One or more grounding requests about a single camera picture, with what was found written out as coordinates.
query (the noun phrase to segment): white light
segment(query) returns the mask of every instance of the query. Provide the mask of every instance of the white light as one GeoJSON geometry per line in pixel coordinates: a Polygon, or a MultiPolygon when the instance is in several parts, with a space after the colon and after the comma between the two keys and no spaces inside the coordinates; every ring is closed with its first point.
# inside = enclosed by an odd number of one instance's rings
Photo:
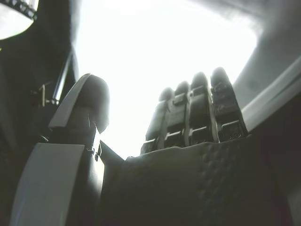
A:
{"type": "Polygon", "coordinates": [[[121,157],[137,156],[158,97],[194,74],[222,66],[232,82],[256,37],[189,1],[83,1],[75,43],[79,72],[110,87],[110,126],[102,140],[121,157]]]}

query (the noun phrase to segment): robotic hand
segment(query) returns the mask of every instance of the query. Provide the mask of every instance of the robotic hand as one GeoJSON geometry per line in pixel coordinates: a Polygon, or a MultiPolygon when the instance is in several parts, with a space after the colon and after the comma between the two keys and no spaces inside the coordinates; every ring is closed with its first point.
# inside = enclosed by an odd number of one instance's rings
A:
{"type": "Polygon", "coordinates": [[[211,86],[199,73],[165,89],[141,155],[124,161],[99,145],[108,87],[83,76],[50,122],[49,143],[25,166],[10,225],[288,225],[222,68],[211,86]]]}

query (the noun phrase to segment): gray ceiling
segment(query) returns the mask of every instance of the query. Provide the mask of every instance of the gray ceiling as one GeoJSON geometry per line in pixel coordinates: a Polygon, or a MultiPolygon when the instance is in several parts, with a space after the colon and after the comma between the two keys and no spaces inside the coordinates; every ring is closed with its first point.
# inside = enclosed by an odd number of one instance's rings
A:
{"type": "Polygon", "coordinates": [[[301,55],[300,0],[193,0],[251,28],[258,45],[234,84],[244,107],[301,55]]]}

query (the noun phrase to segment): bright light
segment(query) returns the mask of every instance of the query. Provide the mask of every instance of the bright light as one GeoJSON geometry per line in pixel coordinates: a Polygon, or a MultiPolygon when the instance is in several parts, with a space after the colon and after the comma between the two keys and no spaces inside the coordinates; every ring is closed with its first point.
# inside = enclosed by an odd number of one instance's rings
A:
{"type": "Polygon", "coordinates": [[[160,92],[218,66],[232,82],[256,37],[188,0],[82,1],[75,43],[81,75],[110,87],[110,126],[102,140],[138,156],[160,92]]]}

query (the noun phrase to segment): black rubber fingertip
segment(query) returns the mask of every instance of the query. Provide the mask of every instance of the black rubber fingertip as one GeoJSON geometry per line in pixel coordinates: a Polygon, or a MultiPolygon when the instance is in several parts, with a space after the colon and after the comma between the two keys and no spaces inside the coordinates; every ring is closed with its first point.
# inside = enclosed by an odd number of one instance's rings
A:
{"type": "Polygon", "coordinates": [[[203,72],[199,72],[192,79],[191,89],[200,86],[207,86],[207,84],[208,84],[208,80],[206,75],[203,72]]]}
{"type": "Polygon", "coordinates": [[[216,68],[211,76],[211,86],[216,86],[220,82],[230,82],[226,71],[222,67],[216,68]]]}
{"type": "Polygon", "coordinates": [[[182,81],[177,89],[175,90],[174,94],[179,95],[181,93],[188,93],[190,90],[190,84],[187,81],[182,81]]]}
{"type": "Polygon", "coordinates": [[[174,97],[174,91],[172,88],[165,88],[159,96],[159,101],[169,100],[174,97]]]}

